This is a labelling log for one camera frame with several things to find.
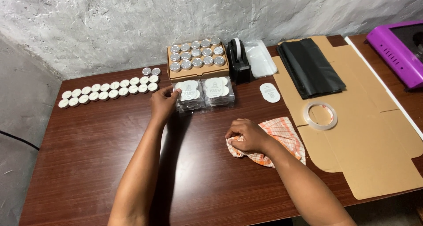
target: orange checkered cloth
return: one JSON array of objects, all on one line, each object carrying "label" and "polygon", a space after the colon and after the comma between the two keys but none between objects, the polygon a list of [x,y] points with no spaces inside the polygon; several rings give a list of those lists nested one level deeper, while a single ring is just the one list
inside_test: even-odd
[{"label": "orange checkered cloth", "polygon": [[[275,118],[270,121],[262,122],[259,126],[264,129],[270,136],[278,140],[282,146],[284,146],[295,158],[300,160],[305,165],[305,150],[304,145],[299,139],[297,133],[292,127],[291,122],[287,117]],[[228,145],[229,152],[234,157],[243,157],[247,156],[255,163],[267,166],[275,167],[267,156],[262,153],[245,153],[234,148],[228,143],[230,139],[236,139],[238,141],[243,141],[243,137],[235,136],[229,139],[226,139],[226,145]]]}]

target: unfolded cardboard box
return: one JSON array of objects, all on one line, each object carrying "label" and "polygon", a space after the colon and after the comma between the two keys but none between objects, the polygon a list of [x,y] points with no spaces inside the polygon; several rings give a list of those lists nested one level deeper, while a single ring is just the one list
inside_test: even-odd
[{"label": "unfolded cardboard box", "polygon": [[187,81],[187,80],[197,80],[197,79],[207,79],[207,78],[213,78],[213,77],[225,77],[229,76],[229,65],[228,65],[228,59],[226,57],[226,49],[225,45],[223,43],[220,44],[220,46],[223,48],[223,55],[222,57],[225,59],[225,64],[222,66],[202,66],[200,68],[191,68],[191,70],[185,71],[180,70],[179,72],[175,73],[170,71],[169,65],[173,62],[171,60],[171,47],[167,47],[167,74],[169,75],[169,79],[172,83]]},{"label": "unfolded cardboard box", "polygon": [[[411,158],[423,154],[423,142],[352,46],[332,47],[325,36],[312,37],[346,91],[303,100],[280,57],[274,75],[313,163],[326,172],[343,172],[357,199],[383,196],[423,187],[423,178]],[[304,120],[308,102],[330,104],[337,125],[313,129]],[[314,122],[324,124],[323,108],[310,110]]]}]

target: gray wall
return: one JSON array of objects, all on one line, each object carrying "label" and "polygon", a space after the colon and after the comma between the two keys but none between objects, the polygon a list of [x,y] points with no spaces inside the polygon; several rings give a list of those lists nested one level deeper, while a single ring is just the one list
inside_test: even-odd
[{"label": "gray wall", "polygon": [[0,31],[64,78],[166,62],[173,43],[352,34],[423,17],[422,0],[0,0]]},{"label": "gray wall", "polygon": [[[61,81],[0,36],[0,130],[40,146]],[[38,151],[0,134],[0,225],[17,226]]]}]

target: table surface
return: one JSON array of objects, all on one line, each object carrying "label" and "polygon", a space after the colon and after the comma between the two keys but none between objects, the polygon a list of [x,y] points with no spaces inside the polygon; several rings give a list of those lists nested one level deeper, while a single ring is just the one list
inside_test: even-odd
[{"label": "table surface", "polygon": [[[365,36],[352,37],[361,43]],[[333,46],[346,45],[340,35],[328,37]],[[276,46],[268,47],[277,56]],[[403,93],[395,77],[366,45],[371,64],[422,128],[420,93]],[[159,86],[170,85],[167,65]],[[76,108],[57,107],[66,90],[141,76],[141,69],[106,73],[64,81],[53,107],[38,154],[19,225],[106,225],[119,180],[150,118],[151,93],[91,102]],[[160,170],[151,208],[152,225],[244,226],[299,215],[274,168],[234,158],[225,132],[235,118],[257,123],[291,115],[281,99],[271,104],[259,87],[273,83],[263,77],[234,88],[235,108],[193,116],[172,116],[161,145]],[[333,191],[344,206],[358,201],[342,173],[318,169],[306,153],[307,166]],[[423,172],[423,157],[413,160]]]}]

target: clear plastic bag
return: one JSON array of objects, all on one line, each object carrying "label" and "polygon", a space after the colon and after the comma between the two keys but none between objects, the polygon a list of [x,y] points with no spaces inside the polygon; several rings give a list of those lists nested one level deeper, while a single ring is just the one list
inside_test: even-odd
[{"label": "clear plastic bag", "polygon": [[244,43],[244,48],[255,78],[271,76],[278,71],[262,40]]},{"label": "clear plastic bag", "polygon": [[201,110],[206,107],[204,102],[204,93],[200,80],[190,80],[184,82],[173,83],[173,90],[181,89],[178,100],[176,101],[176,109],[179,113],[192,110]]},{"label": "clear plastic bag", "polygon": [[213,110],[218,106],[233,107],[235,94],[232,89],[230,77],[216,77],[201,80],[204,91],[204,101],[207,110]]}]

